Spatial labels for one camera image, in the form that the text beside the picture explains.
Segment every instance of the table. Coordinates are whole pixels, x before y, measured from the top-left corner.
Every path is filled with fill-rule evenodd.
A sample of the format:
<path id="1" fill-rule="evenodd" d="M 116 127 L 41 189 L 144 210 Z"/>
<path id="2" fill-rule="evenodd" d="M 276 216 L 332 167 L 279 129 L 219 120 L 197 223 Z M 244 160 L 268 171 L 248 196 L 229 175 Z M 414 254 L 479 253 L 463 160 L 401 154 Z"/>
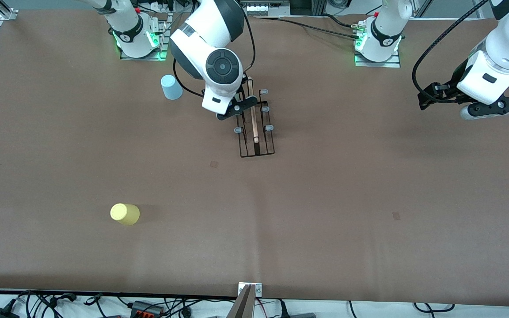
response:
<path id="1" fill-rule="evenodd" d="M 3 24 L 0 288 L 233 295 L 255 281 L 268 298 L 509 306 L 509 116 L 420 111 L 410 80 L 450 22 L 410 21 L 400 69 L 355 67 L 346 38 L 251 23 L 276 147 L 255 159 L 234 121 L 164 99 L 170 56 L 118 60 L 95 12 Z M 495 24 L 458 26 L 420 83 L 448 80 Z M 230 48 L 250 61 L 248 34 Z M 117 202 L 141 220 L 112 221 Z"/>

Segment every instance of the black wire bundle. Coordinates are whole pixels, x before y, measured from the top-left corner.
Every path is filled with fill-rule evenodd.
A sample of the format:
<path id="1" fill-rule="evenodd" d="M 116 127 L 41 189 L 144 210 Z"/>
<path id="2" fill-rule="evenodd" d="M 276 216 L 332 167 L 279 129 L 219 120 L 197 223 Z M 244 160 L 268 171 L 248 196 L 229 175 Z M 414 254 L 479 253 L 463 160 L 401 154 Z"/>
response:
<path id="1" fill-rule="evenodd" d="M 376 10 L 376 9 L 380 8 L 380 7 L 382 7 L 382 5 L 380 5 L 380 6 L 376 7 L 376 8 L 374 8 L 374 9 L 370 10 L 369 12 L 366 12 L 365 14 L 366 14 L 366 15 L 369 15 L 372 11 L 374 11 L 374 10 Z"/>
<path id="2" fill-rule="evenodd" d="M 346 27 L 346 28 L 352 28 L 353 27 L 352 24 L 343 23 L 343 22 L 337 20 L 337 18 L 335 16 L 331 15 L 331 14 L 324 13 L 321 16 L 327 16 L 328 18 L 331 18 L 331 20 L 333 20 L 336 24 L 339 24 L 342 27 Z"/>
<path id="3" fill-rule="evenodd" d="M 85 306 L 91 306 L 93 304 L 97 305 L 97 309 L 99 310 L 99 313 L 103 318 L 107 318 L 105 313 L 103 312 L 103 309 L 101 309 L 101 305 L 99 304 L 99 300 L 103 297 L 103 294 L 99 293 L 95 296 L 92 296 L 90 298 L 87 298 L 87 300 L 84 302 Z"/>
<path id="4" fill-rule="evenodd" d="M 341 32 L 336 32 L 336 31 L 331 31 L 331 30 L 327 30 L 327 29 L 322 29 L 322 28 L 318 28 L 317 26 L 310 26 L 309 24 L 303 24 L 303 23 L 300 23 L 300 22 L 292 21 L 292 20 L 282 20 L 281 18 L 277 18 L 277 19 L 273 19 L 273 20 L 278 20 L 278 21 L 288 22 L 288 23 L 291 23 L 291 24 L 296 24 L 297 26 L 301 26 L 301 27 L 305 27 L 305 28 L 310 28 L 310 29 L 321 31 L 321 32 L 325 32 L 325 33 L 328 33 L 328 34 L 335 34 L 335 35 L 339 35 L 339 36 L 345 36 L 347 38 L 352 38 L 354 40 L 358 40 L 359 39 L 359 37 L 354 35 L 354 34 L 343 34 Z"/>
<path id="5" fill-rule="evenodd" d="M 470 16 L 471 14 L 473 14 L 476 10 L 478 10 L 480 7 L 482 7 L 484 4 L 486 4 L 486 2 L 488 2 L 489 0 L 482 0 L 481 2 L 479 2 L 477 5 L 475 5 L 473 8 L 471 8 L 469 11 L 467 11 L 463 16 L 461 16 L 458 20 L 456 20 L 455 22 L 453 22 L 453 24 L 451 24 L 451 26 L 449 26 L 447 28 L 447 30 L 445 30 L 424 52 L 424 54 L 422 54 L 422 56 L 420 56 L 420 58 L 418 58 L 418 61 L 416 62 L 416 65 L 414 65 L 414 68 L 412 69 L 412 82 L 414 83 L 414 86 L 416 87 L 416 89 L 418 90 L 418 92 L 422 93 L 425 97 L 427 97 L 430 101 L 434 101 L 434 102 L 439 102 L 439 103 L 455 103 L 457 102 L 456 99 L 437 99 L 433 96 L 431 96 L 428 92 L 424 91 L 422 89 L 422 87 L 420 87 L 420 85 L 418 84 L 418 79 L 416 78 L 416 74 L 418 72 L 418 67 L 420 66 L 420 64 L 422 63 L 422 61 L 425 59 L 425 57 L 431 52 L 431 50 L 433 50 L 433 48 L 435 48 L 435 46 L 441 42 L 441 40 L 443 40 L 443 38 L 445 38 L 447 36 L 447 34 L 449 34 L 456 26 L 458 26 L 461 22 L 463 22 L 468 16 Z"/>
<path id="6" fill-rule="evenodd" d="M 420 312 L 423 312 L 424 314 L 431 314 L 432 318 L 435 318 L 436 312 L 450 312 L 451 310 L 455 309 L 455 304 L 451 304 L 451 306 L 446 309 L 436 309 L 436 310 L 432 309 L 428 303 L 424 303 L 424 305 L 428 308 L 427 310 L 419 308 L 418 303 L 414 303 L 414 308 L 416 308 L 416 310 Z"/>

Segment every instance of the cable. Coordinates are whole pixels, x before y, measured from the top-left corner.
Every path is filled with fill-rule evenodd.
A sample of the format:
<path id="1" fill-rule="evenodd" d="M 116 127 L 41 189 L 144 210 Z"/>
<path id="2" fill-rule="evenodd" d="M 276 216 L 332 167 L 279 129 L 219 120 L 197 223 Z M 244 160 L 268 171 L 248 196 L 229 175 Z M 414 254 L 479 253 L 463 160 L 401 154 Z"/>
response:
<path id="1" fill-rule="evenodd" d="M 249 23 L 249 19 L 247 18 L 247 13 L 243 9 L 241 9 L 241 11 L 243 12 L 243 16 L 245 17 L 245 21 L 247 22 L 247 28 L 249 29 L 249 34 L 251 35 L 251 43 L 253 45 L 253 59 L 251 60 L 251 64 L 249 64 L 249 66 L 247 66 L 247 68 L 245 68 L 245 70 L 243 71 L 243 72 L 247 72 L 248 70 L 250 70 L 250 68 L 253 66 L 253 64 L 255 64 L 256 47 L 255 47 L 255 38 L 253 37 L 253 31 L 251 30 L 251 24 Z"/>
<path id="2" fill-rule="evenodd" d="M 351 308 L 351 314 L 353 314 L 353 318 L 357 318 L 355 310 L 353 309 L 353 302 L 351 300 L 349 300 L 349 307 Z"/>
<path id="3" fill-rule="evenodd" d="M 17 298 L 19 298 L 20 296 L 24 295 L 25 292 L 22 292 L 19 296 L 17 296 Z M 48 308 L 50 308 L 50 310 L 52 310 L 52 312 L 54 312 L 54 317 L 60 317 L 60 318 L 64 318 L 58 311 L 56 311 L 54 309 L 54 307 L 49 303 L 48 300 L 46 300 L 46 296 L 42 296 L 42 295 L 39 295 L 37 294 L 37 292 L 33 291 L 32 292 L 34 295 L 38 296 L 38 298 L 41 300 L 41 302 L 46 306 L 46 308 L 42 311 L 42 317 L 44 317 L 44 314 L 46 312 L 46 310 Z"/>
<path id="4" fill-rule="evenodd" d="M 432 318 L 435 318 L 436 312 L 450 312 L 451 310 L 455 309 L 455 304 L 451 304 L 451 306 L 446 309 L 436 309 L 436 310 L 433 310 L 428 303 L 424 303 L 424 305 L 428 308 L 428 310 L 423 310 L 419 308 L 418 303 L 414 303 L 414 308 L 416 308 L 416 310 L 418 310 L 419 312 L 423 312 L 424 314 L 431 314 Z"/>
<path id="5" fill-rule="evenodd" d="M 34 303 L 33 308 L 30 309 L 29 315 L 32 314 L 33 315 L 32 317 L 35 318 L 37 316 L 38 309 L 40 308 L 41 305 L 42 305 L 42 302 L 39 298 L 37 300 L 37 302 Z"/>
<path id="6" fill-rule="evenodd" d="M 296 24 L 298 26 L 302 26 L 302 27 L 318 30 L 318 31 L 321 31 L 321 32 L 327 32 L 328 34 L 336 34 L 336 35 L 340 35 L 340 36 L 346 36 L 347 38 L 352 38 L 354 40 L 357 40 L 359 38 L 358 36 L 353 35 L 353 34 L 342 34 L 341 32 L 325 30 L 325 29 L 322 29 L 322 28 L 318 28 L 317 26 L 310 26 L 310 25 L 307 25 L 307 24 L 303 24 L 303 23 L 299 23 L 299 22 L 295 22 L 295 21 L 291 21 L 291 20 L 281 20 L 281 19 L 274 19 L 274 20 Z"/>
<path id="7" fill-rule="evenodd" d="M 264 305 L 262 304 L 262 302 L 260 301 L 259 298 L 257 298 L 256 300 L 260 304 L 260 308 L 261 308 L 262 312 L 264 313 L 264 317 L 268 318 L 268 315 L 266 314 L 266 310 L 264 309 Z"/>
<path id="8" fill-rule="evenodd" d="M 30 318 L 30 312 L 29 312 L 29 300 L 30 300 L 30 290 L 28 291 L 28 294 L 27 294 L 27 301 L 25 302 L 25 312 L 27 313 L 27 318 Z"/>
<path id="9" fill-rule="evenodd" d="M 101 316 L 103 318 L 107 318 L 107 316 L 105 315 L 105 313 L 103 312 L 103 310 L 101 309 L 101 305 L 99 304 L 99 299 L 103 296 L 103 294 L 99 293 L 95 296 L 92 296 L 90 298 L 87 298 L 87 300 L 84 302 L 84 305 L 85 306 L 91 306 L 93 304 L 96 304 L 97 305 L 97 309 L 99 309 L 99 313 L 101 314 Z M 44 318 L 44 312 L 46 311 L 46 308 L 45 310 L 43 310 L 42 312 L 42 317 L 41 318 Z"/>
<path id="10" fill-rule="evenodd" d="M 431 50 L 433 50 L 433 48 L 435 48 L 435 46 L 441 42 L 441 40 L 443 40 L 443 38 L 445 38 L 447 36 L 447 34 L 449 34 L 456 26 L 459 25 L 459 23 L 463 22 L 468 16 L 470 16 L 471 14 L 473 14 L 476 10 L 478 10 L 480 7 L 482 7 L 484 4 L 486 4 L 486 2 L 488 2 L 488 0 L 482 0 L 481 2 L 479 2 L 477 5 L 475 5 L 473 8 L 471 8 L 469 11 L 467 11 L 463 16 L 461 16 L 458 20 L 456 20 L 455 22 L 453 22 L 453 24 L 451 24 L 451 26 L 449 26 L 447 28 L 447 30 L 445 30 L 424 52 L 424 54 L 422 54 L 422 56 L 420 56 L 420 58 L 418 58 L 418 61 L 416 62 L 416 65 L 414 65 L 414 68 L 412 69 L 412 82 L 414 83 L 414 86 L 416 87 L 416 89 L 418 90 L 418 92 L 422 93 L 425 97 L 427 97 L 430 101 L 433 101 L 433 102 L 440 102 L 440 103 L 455 103 L 456 102 L 456 99 L 452 99 L 452 100 L 448 100 L 448 99 L 437 99 L 433 96 L 431 96 L 428 92 L 424 91 L 422 89 L 422 87 L 420 87 L 420 85 L 418 84 L 418 79 L 416 78 L 416 74 L 418 72 L 418 67 L 420 66 L 420 63 L 424 60 L 424 58 L 431 52 Z"/>
<path id="11" fill-rule="evenodd" d="M 374 10 L 376 10 L 376 9 L 380 8 L 380 7 L 382 7 L 382 5 L 380 5 L 380 6 L 376 7 L 376 8 L 374 8 L 374 9 L 370 10 L 369 12 L 366 12 L 366 13 L 365 13 L 365 15 L 369 15 L 369 14 L 370 14 L 370 12 L 372 12 L 372 11 L 374 11 Z"/>
<path id="12" fill-rule="evenodd" d="M 190 90 L 189 88 L 187 88 L 184 84 L 182 84 L 182 82 L 178 78 L 178 74 L 176 74 L 176 58 L 174 58 L 174 62 L 172 63 L 172 72 L 174 73 L 174 77 L 176 78 L 176 81 L 178 81 L 178 84 L 180 84 L 180 86 L 182 86 L 183 89 L 185 89 L 189 93 L 199 96 L 200 98 L 204 98 L 204 96 L 201 95 L 200 93 L 196 93 L 196 92 Z"/>
<path id="13" fill-rule="evenodd" d="M 148 10 L 148 11 L 151 11 L 151 12 L 154 12 L 154 13 L 158 13 L 158 14 L 160 14 L 160 12 L 152 10 L 152 8 L 143 7 L 143 6 L 141 6 L 140 4 L 137 4 L 137 6 L 138 6 L 139 8 L 143 8 L 144 10 Z"/>
<path id="14" fill-rule="evenodd" d="M 123 302 L 123 300 L 121 299 L 121 297 L 117 296 L 117 299 L 123 303 L 123 305 L 125 306 L 128 306 L 129 307 L 129 303 L 126 303 L 126 302 Z"/>
<path id="15" fill-rule="evenodd" d="M 210 303 L 220 303 L 220 302 L 230 302 L 230 303 L 235 303 L 234 300 L 230 300 L 230 299 L 221 299 L 221 300 L 212 300 L 212 299 L 204 299 L 206 302 L 210 302 Z"/>
<path id="16" fill-rule="evenodd" d="M 103 318 L 107 318 L 107 316 L 103 313 L 103 309 L 101 309 L 101 305 L 99 304 L 99 301 L 96 301 L 95 304 L 97 305 L 97 309 L 99 309 L 99 313 Z"/>
<path id="17" fill-rule="evenodd" d="M 280 302 L 280 306 L 282 308 L 282 315 L 280 317 L 281 318 L 289 318 L 288 308 L 286 308 L 286 303 L 284 302 L 284 300 L 281 300 L 281 299 L 279 299 L 278 301 Z"/>
<path id="18" fill-rule="evenodd" d="M 335 21 L 336 24 L 339 24 L 340 26 L 343 26 L 343 27 L 346 27 L 346 28 L 352 28 L 353 27 L 353 24 L 343 23 L 343 22 L 337 20 L 337 18 L 335 16 L 331 15 L 331 14 L 324 13 L 321 16 L 327 16 L 328 18 L 331 18 L 333 21 Z"/>

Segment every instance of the metal rack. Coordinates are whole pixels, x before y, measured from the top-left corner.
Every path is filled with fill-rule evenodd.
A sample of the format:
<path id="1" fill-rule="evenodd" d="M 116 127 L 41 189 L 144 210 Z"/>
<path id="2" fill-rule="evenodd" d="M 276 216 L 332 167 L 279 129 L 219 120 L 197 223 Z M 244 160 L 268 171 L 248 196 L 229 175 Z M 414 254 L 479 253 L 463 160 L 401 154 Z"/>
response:
<path id="1" fill-rule="evenodd" d="M 247 95 L 250 96 L 252 93 L 252 78 L 249 77 L 247 80 Z M 258 103 L 248 110 L 250 116 L 246 116 L 245 111 L 235 116 L 237 127 L 234 131 L 238 136 L 241 158 L 274 154 L 274 137 L 272 135 L 274 125 L 270 121 L 268 102 L 262 100 L 262 95 L 267 93 L 268 90 L 266 89 L 258 91 Z M 239 92 L 239 96 L 241 99 L 245 99 L 244 92 Z"/>

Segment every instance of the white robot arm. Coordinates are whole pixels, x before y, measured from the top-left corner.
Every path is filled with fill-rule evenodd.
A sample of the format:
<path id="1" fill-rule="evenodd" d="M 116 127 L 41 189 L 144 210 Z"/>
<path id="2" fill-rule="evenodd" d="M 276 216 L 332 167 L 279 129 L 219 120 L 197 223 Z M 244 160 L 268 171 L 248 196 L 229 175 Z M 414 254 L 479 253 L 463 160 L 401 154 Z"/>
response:
<path id="1" fill-rule="evenodd" d="M 461 110 L 464 119 L 509 114 L 509 97 L 504 96 L 509 88 L 509 0 L 491 0 L 491 6 L 498 26 L 475 46 L 449 82 L 426 88 L 431 97 L 472 102 Z M 422 110 L 436 102 L 423 93 L 418 98 Z"/>
<path id="2" fill-rule="evenodd" d="M 378 16 L 359 22 L 366 26 L 366 31 L 357 31 L 361 41 L 355 41 L 355 50 L 373 62 L 388 60 L 398 48 L 402 31 L 411 16 L 410 0 L 383 0 Z"/>
<path id="3" fill-rule="evenodd" d="M 202 107 L 224 115 L 242 84 L 243 67 L 224 47 L 243 32 L 243 9 L 235 0 L 202 0 L 200 7 L 170 36 L 175 60 L 192 77 L 205 81 Z"/>
<path id="4" fill-rule="evenodd" d="M 78 0 L 105 16 L 117 45 L 127 56 L 141 58 L 158 47 L 158 19 L 135 12 L 130 0 Z"/>

